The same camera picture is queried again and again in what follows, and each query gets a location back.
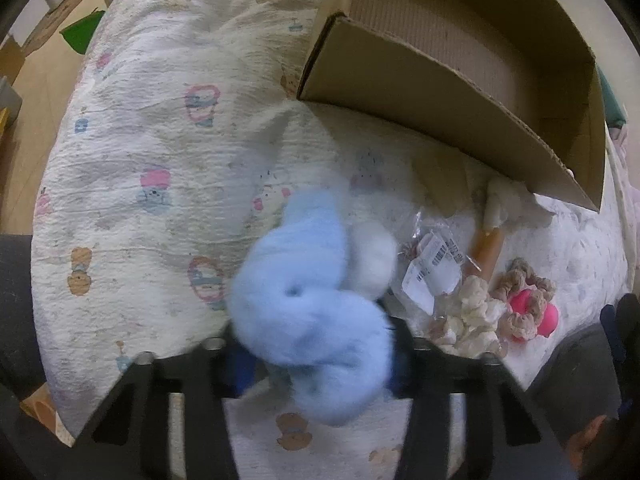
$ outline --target green dustpan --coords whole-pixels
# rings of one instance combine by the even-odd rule
[[[88,16],[63,28],[60,34],[73,50],[78,54],[84,54],[103,15],[104,10],[94,10]]]

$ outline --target blue plush toy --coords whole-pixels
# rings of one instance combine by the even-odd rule
[[[396,246],[384,230],[381,236],[378,245],[348,237],[325,190],[295,194],[281,226],[252,247],[227,297],[239,341],[284,368],[297,406],[324,424],[358,416],[390,374],[392,333],[371,299],[388,285]],[[371,253],[371,246],[382,249]],[[378,256],[383,270],[370,261]],[[372,275],[367,266],[378,268],[377,283],[363,279]],[[343,283],[361,293],[342,290]]]

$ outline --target tile floor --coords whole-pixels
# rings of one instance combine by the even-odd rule
[[[640,128],[640,56],[604,0],[558,0],[593,49],[630,124]],[[83,0],[60,28],[104,9]],[[59,34],[31,54],[14,87],[24,100],[20,116],[0,146],[0,232],[31,233],[31,219],[47,155],[73,91],[82,56]],[[630,180],[640,188],[640,132],[631,131]]]
[[[96,8],[106,9],[104,1],[83,0],[47,43],[27,57],[13,84],[22,108],[0,143],[1,233],[32,232],[42,174],[83,58],[58,32]]]

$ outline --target barcode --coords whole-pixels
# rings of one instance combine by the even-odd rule
[[[453,242],[451,238],[448,238],[447,240],[445,240],[445,243],[447,244],[447,249],[449,249],[451,256],[453,256],[453,260],[457,264],[461,264],[464,258],[462,257],[462,254],[460,254],[460,250],[458,249],[458,246]]]
[[[438,251],[438,254],[436,254],[433,261],[431,262],[431,265],[435,267],[437,264],[439,264],[441,259],[444,257],[446,253],[447,253],[447,248],[445,246],[442,246]]]

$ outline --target teal object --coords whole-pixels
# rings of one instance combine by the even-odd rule
[[[100,23],[100,20],[104,16],[104,12],[104,10],[94,10],[94,12],[88,16],[81,18],[60,31],[65,41],[78,54],[84,55],[86,53],[89,42],[94,36],[98,23]]]
[[[602,99],[604,100],[604,117],[607,121],[607,126],[621,128],[627,121],[625,111],[618,103],[611,85],[600,67],[598,67],[598,76],[600,76],[600,88],[602,89]]]

